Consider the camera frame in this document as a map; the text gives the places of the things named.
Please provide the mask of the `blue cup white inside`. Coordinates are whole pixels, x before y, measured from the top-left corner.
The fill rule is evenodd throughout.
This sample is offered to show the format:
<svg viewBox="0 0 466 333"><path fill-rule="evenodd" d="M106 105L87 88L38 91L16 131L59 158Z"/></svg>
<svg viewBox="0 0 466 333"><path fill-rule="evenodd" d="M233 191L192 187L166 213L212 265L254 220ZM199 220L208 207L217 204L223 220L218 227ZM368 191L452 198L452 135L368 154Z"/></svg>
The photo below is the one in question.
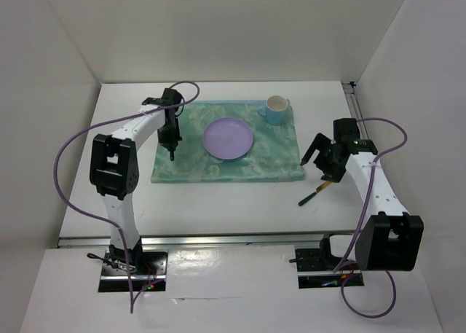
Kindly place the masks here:
<svg viewBox="0 0 466 333"><path fill-rule="evenodd" d="M273 95L266 100L266 104L258 109L258 115L271 125L281 125L289 106L289 100Z"/></svg>

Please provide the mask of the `lilac round plastic plate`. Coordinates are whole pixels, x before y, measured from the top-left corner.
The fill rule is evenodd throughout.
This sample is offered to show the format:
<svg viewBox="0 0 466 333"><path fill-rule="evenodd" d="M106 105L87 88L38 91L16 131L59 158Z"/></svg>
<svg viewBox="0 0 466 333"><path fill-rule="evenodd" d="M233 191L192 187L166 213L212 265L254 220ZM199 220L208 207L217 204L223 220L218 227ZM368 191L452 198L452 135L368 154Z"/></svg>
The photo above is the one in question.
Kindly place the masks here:
<svg viewBox="0 0 466 333"><path fill-rule="evenodd" d="M233 117L212 121L202 134L206 151L220 160L236 160L245 156L253 141L253 131L248 124Z"/></svg>

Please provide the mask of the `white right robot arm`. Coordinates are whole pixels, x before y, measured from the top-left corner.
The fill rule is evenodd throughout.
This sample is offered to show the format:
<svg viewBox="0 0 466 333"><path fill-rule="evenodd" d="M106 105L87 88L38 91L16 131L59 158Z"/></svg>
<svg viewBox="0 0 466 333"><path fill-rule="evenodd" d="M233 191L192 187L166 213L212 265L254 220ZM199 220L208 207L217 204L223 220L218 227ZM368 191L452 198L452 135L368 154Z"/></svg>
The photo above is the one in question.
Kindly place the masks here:
<svg viewBox="0 0 466 333"><path fill-rule="evenodd" d="M362 271L414 269L424 223L408 212L384 174L380 160L392 151L380 152L362 138L357 119L341 118L333 122L333 138L318 133L302 157L301 164L313 162L325 183L338 184L349 175L363 201L353 234L334 235L319 249L324 268L338 271L353 261Z"/></svg>

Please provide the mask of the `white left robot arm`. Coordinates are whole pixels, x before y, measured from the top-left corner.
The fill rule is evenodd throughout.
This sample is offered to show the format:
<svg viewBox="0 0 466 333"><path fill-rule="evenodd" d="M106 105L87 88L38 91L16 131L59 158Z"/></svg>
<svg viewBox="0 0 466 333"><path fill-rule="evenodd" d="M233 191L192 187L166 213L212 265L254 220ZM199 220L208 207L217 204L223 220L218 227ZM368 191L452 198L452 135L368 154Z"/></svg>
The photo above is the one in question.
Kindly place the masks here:
<svg viewBox="0 0 466 333"><path fill-rule="evenodd" d="M137 152L156 133L174 160L182 140L175 106L182 102L177 90L166 88L161 98L143 101L141 117L109 135L98 134L92 141L90 182L102 196L108 219L118 225L111 230L110 257L128 274L141 270L144 258L133 210L133 193L139 181Z"/></svg>

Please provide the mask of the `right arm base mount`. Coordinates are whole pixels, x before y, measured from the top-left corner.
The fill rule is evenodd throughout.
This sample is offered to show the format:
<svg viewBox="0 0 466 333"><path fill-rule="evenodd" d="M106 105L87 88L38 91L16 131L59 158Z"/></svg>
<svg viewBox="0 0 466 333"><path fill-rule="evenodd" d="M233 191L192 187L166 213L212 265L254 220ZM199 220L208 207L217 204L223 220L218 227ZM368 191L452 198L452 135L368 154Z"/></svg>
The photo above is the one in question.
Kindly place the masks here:
<svg viewBox="0 0 466 333"><path fill-rule="evenodd" d="M323 238L319 246L296 248L288 262L296 266L299 289L326 289L346 286L364 286L363 275L357 265L347 265L336 273L333 269L340 257L331 254L330 241Z"/></svg>

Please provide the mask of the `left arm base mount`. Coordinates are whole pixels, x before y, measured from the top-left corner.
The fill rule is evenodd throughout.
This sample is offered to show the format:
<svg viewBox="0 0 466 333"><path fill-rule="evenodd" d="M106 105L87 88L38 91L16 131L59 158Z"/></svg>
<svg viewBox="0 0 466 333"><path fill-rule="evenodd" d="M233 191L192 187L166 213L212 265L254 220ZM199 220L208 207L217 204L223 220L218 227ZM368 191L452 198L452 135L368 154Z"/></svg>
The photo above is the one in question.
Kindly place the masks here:
<svg viewBox="0 0 466 333"><path fill-rule="evenodd" d="M126 264L112 260L107 251L103 256L87 253L87 258L99 260L102 264L98 291L100 293L128 292ZM130 265L133 291L165 291L168 253L166 251L148 251L142 254L138 266Z"/></svg>

